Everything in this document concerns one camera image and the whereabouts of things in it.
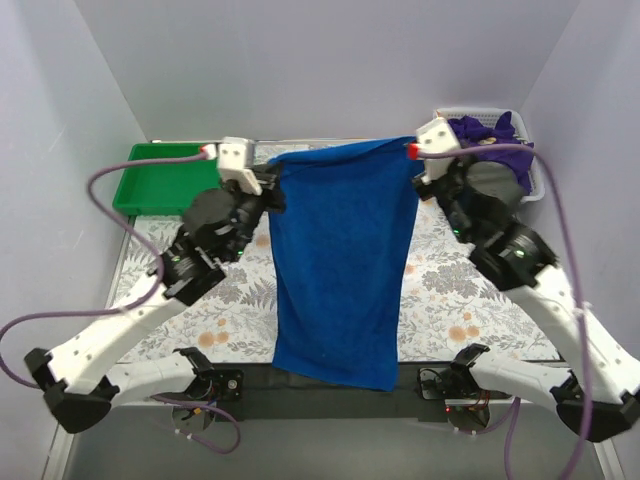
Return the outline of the blue towel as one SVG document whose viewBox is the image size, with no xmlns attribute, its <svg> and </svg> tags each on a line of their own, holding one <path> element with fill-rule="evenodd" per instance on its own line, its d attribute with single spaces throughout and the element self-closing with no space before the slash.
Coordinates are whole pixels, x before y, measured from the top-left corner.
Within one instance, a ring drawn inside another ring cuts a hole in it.
<svg viewBox="0 0 640 480">
<path fill-rule="evenodd" d="M 277 282 L 275 367 L 390 391 L 421 167 L 396 137 L 285 153 L 286 209 L 269 218 Z"/>
</svg>

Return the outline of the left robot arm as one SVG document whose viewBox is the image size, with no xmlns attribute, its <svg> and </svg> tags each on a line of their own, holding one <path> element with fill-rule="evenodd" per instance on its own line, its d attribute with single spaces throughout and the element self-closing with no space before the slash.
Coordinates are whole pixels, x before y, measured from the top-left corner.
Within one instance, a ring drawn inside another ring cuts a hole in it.
<svg viewBox="0 0 640 480">
<path fill-rule="evenodd" d="M 88 430 L 115 407 L 171 394 L 180 401 L 234 400 L 238 370 L 217 371 L 196 347 L 155 361 L 124 363 L 122 357 L 156 328 L 182 314 L 226 277 L 225 263 L 240 260 L 264 212 L 282 213 L 281 167 L 250 168 L 261 193 L 242 191 L 236 180 L 199 193 L 182 215 L 161 268 L 152 267 L 110 315 L 101 315 L 72 339 L 35 348 L 25 364 L 44 401 L 68 433 Z"/>
</svg>

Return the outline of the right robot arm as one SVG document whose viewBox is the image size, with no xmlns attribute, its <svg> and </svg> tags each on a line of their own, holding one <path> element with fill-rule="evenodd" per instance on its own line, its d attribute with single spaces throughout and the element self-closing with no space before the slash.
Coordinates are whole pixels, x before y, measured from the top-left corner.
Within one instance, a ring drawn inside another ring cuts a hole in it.
<svg viewBox="0 0 640 480">
<path fill-rule="evenodd" d="M 412 185 L 421 199 L 437 201 L 455 238 L 472 245 L 476 270 L 536 323 L 566 363 L 532 364 L 473 343 L 433 387 L 450 398 L 480 391 L 520 397 L 555 412 L 592 443 L 631 429 L 639 420 L 639 362 L 578 303 L 541 236 L 516 219 L 523 190 L 513 172 L 471 155 L 429 159 Z M 584 417 L 590 420 L 585 430 Z"/>
</svg>

